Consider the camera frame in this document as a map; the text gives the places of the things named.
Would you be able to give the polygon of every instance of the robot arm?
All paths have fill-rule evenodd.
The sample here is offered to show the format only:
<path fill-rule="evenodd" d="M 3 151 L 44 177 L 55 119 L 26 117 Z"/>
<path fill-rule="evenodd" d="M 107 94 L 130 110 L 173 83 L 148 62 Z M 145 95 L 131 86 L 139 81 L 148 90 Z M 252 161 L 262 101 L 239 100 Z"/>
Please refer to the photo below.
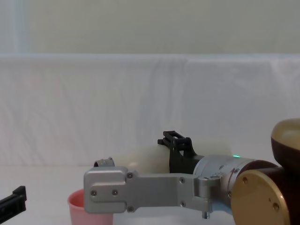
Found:
<path fill-rule="evenodd" d="M 292 163 L 299 157 L 298 150 L 290 147 L 294 157 L 286 158 L 288 153 L 281 152 L 286 151 L 281 148 L 286 144 L 279 136 L 291 132 L 286 129 L 275 135 L 279 128 L 282 126 L 277 125 L 272 133 L 274 156 L 282 165 L 290 166 L 234 156 L 199 156 L 190 138 L 164 132 L 158 144 L 170 150 L 170 173 L 144 175 L 115 167 L 111 158 L 98 161 L 99 166 L 84 176 L 85 210 L 122 213 L 140 207 L 177 206 L 201 211 L 208 219 L 213 203 L 218 202 L 232 210 L 237 225 L 299 224 L 294 214 L 298 207 L 293 206 L 300 197 L 299 179 L 294 175 L 299 164 Z M 300 135 L 293 135 L 299 140 Z"/>

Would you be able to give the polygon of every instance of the metal bolt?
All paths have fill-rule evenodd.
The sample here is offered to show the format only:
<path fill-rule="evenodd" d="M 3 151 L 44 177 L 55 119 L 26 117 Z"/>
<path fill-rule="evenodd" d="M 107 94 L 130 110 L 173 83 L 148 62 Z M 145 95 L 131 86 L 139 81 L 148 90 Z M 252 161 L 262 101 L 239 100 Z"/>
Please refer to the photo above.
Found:
<path fill-rule="evenodd" d="M 118 190 L 112 190 L 112 195 L 114 196 L 118 195 Z"/>
<path fill-rule="evenodd" d="M 244 177 L 244 178 L 243 178 L 243 183 L 244 183 L 244 184 L 248 184 L 248 179 L 247 179 L 247 177 Z"/>
<path fill-rule="evenodd" d="M 273 209 L 278 212 L 279 211 L 279 205 L 277 203 L 273 204 Z"/>
<path fill-rule="evenodd" d="M 127 212 L 133 212 L 135 209 L 133 208 L 133 206 L 128 206 L 127 208 Z"/>
<path fill-rule="evenodd" d="M 91 196 L 96 196 L 96 195 L 97 195 L 97 191 L 92 190 L 92 191 L 90 192 L 90 195 L 91 195 Z"/>
<path fill-rule="evenodd" d="M 185 179 L 184 179 L 183 177 L 180 177 L 180 178 L 179 178 L 179 181 L 180 181 L 181 184 L 184 184 L 184 182 L 186 182 Z"/>
<path fill-rule="evenodd" d="M 186 203 L 184 201 L 180 202 L 180 206 L 181 207 L 185 207 L 186 206 Z"/>
<path fill-rule="evenodd" d="M 209 219 L 210 218 L 210 213 L 209 212 L 202 212 L 202 218 L 203 219 Z"/>
<path fill-rule="evenodd" d="M 128 179 L 133 178 L 133 173 L 131 173 L 131 172 L 127 173 L 127 178 L 128 178 Z"/>

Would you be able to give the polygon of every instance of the white wall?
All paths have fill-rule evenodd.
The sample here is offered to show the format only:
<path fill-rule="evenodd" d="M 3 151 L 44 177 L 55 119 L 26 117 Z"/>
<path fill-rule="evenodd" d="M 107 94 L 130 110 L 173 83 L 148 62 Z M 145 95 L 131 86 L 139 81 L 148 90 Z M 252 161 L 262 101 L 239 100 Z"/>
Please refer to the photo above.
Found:
<path fill-rule="evenodd" d="M 19 52 L 300 52 L 298 0 L 14 1 Z"/>

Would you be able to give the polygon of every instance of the white table surface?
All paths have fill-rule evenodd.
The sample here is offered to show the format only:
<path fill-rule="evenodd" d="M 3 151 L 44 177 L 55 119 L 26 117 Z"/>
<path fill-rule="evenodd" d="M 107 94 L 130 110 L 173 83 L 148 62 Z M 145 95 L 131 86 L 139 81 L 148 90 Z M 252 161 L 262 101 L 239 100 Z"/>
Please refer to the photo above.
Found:
<path fill-rule="evenodd" d="M 26 186 L 27 210 L 5 225 L 70 225 L 68 196 L 83 187 L 83 175 L 90 167 L 0 166 L 0 197 L 20 185 Z M 136 213 L 115 214 L 115 225 L 233 225 L 225 212 L 214 212 L 210 220 L 201 213 L 182 208 L 145 208 Z"/>

